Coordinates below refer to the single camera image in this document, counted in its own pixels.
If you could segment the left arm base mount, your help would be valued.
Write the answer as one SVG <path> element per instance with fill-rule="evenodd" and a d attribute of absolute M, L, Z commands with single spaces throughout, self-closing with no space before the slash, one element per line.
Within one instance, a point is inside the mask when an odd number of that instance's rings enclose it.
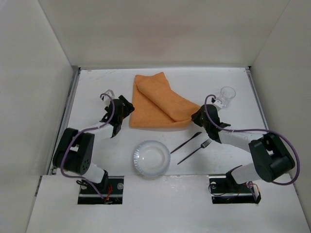
<path fill-rule="evenodd" d="M 123 201 L 123 176 L 108 177 L 107 184 L 94 184 L 101 193 L 101 198 L 94 188 L 84 180 L 76 180 L 80 186 L 77 204 L 79 205 L 121 205 Z"/>

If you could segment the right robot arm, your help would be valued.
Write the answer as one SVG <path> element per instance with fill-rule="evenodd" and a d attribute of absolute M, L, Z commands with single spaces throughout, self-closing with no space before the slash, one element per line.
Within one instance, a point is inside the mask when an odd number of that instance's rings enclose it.
<path fill-rule="evenodd" d="M 286 185 L 296 182 L 300 161 L 293 145 L 277 132 L 264 129 L 233 130 L 220 121 L 215 104 L 204 104 L 191 116 L 193 123 L 203 127 L 209 138 L 217 143 L 231 145 L 250 153 L 252 162 L 226 173 L 231 186 L 256 180 L 277 184 L 276 179 L 292 169 L 296 174 Z"/>

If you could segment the orange cloth placemat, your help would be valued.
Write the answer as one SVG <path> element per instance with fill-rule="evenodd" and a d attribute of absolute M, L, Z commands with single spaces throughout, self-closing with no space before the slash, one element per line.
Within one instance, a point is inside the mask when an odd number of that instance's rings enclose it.
<path fill-rule="evenodd" d="M 175 93 L 163 72 L 136 75 L 133 86 L 134 112 L 130 127 L 137 129 L 185 128 L 200 106 Z"/>

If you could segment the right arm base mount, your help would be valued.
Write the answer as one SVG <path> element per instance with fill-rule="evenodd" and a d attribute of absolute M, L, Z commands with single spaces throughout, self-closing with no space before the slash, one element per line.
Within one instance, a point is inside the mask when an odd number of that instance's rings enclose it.
<path fill-rule="evenodd" d="M 259 204 L 261 201 L 257 184 L 237 184 L 225 175 L 209 176 L 208 190 L 213 204 Z"/>

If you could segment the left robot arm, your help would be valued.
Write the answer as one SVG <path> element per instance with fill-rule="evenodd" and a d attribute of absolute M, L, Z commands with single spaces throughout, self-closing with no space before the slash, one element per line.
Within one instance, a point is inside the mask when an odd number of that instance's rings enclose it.
<path fill-rule="evenodd" d="M 121 130 L 122 122 L 134 110 L 124 96 L 114 98 L 111 90 L 100 95 L 105 103 L 103 118 L 83 130 L 66 128 L 54 153 L 52 164 L 67 178 L 80 179 L 102 197 L 108 187 L 108 172 L 92 162 L 95 139 L 110 139 Z"/>

